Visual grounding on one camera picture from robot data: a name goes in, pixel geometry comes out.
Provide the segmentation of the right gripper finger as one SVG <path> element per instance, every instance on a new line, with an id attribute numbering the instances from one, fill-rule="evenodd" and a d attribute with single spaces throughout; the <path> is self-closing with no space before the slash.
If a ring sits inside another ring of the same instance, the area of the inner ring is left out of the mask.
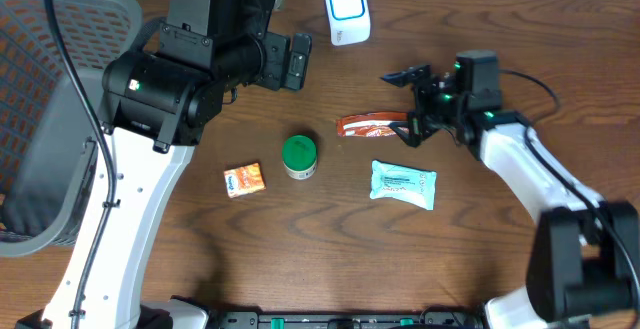
<path id="1" fill-rule="evenodd" d="M 388 127 L 409 147 L 418 147 L 424 141 L 419 121 L 415 117 L 392 122 Z"/>
<path id="2" fill-rule="evenodd" d="M 385 74 L 381 77 L 381 80 L 396 87 L 405 87 L 407 85 L 420 85 L 430 77 L 431 66 L 421 65 L 409 67 L 403 71 Z"/>

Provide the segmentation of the red orange snack bag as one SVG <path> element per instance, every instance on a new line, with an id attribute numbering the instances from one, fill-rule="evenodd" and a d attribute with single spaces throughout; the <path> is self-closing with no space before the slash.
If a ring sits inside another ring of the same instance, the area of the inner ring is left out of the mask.
<path id="1" fill-rule="evenodd" d="M 345 116 L 336 121 L 339 137 L 389 137 L 396 136 L 391 124 L 406 122 L 408 114 L 403 112 L 373 112 Z"/>

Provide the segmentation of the white wet wipes pack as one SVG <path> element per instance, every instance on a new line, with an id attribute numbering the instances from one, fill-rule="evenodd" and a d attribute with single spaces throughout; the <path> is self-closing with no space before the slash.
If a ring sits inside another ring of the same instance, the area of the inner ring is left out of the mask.
<path id="1" fill-rule="evenodd" d="M 437 173 L 373 160 L 371 199 L 391 198 L 432 211 Z"/>

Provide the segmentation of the green lid jar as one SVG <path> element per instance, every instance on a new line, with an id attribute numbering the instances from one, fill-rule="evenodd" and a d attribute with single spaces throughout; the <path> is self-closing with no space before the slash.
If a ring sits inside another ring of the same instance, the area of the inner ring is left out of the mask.
<path id="1" fill-rule="evenodd" d="M 282 161 L 287 174 L 296 180 L 310 178 L 317 169 L 317 148 L 304 135 L 289 137 L 282 148 Z"/>

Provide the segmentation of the small orange box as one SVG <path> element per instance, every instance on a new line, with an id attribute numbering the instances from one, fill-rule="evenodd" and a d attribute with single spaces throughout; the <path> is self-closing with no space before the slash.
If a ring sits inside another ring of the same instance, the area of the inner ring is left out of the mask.
<path id="1" fill-rule="evenodd" d="M 227 194 L 236 198 L 266 189 L 259 163 L 226 170 L 224 179 Z"/>

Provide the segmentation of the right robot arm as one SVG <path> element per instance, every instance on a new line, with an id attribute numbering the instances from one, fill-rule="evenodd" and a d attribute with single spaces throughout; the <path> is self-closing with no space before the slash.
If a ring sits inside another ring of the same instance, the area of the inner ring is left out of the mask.
<path id="1" fill-rule="evenodd" d="M 447 130 L 511 189 L 536 224 L 525 284 L 482 309 L 486 328 L 586 328 L 639 308 L 639 214 L 582 184 L 539 141 L 534 123 L 503 107 L 495 52 L 457 54 L 454 70 L 386 74 L 415 107 L 392 130 L 410 147 Z"/>

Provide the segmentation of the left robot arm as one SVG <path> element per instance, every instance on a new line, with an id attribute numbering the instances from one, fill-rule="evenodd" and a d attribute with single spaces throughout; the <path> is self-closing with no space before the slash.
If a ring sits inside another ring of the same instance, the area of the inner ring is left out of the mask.
<path id="1" fill-rule="evenodd" d="M 204 328 L 210 310 L 141 289 L 168 199 L 206 124 L 239 86 L 300 90 L 312 40 L 269 31 L 284 0 L 170 0 L 102 77 L 87 114 L 99 159 L 65 275 L 21 328 Z"/>

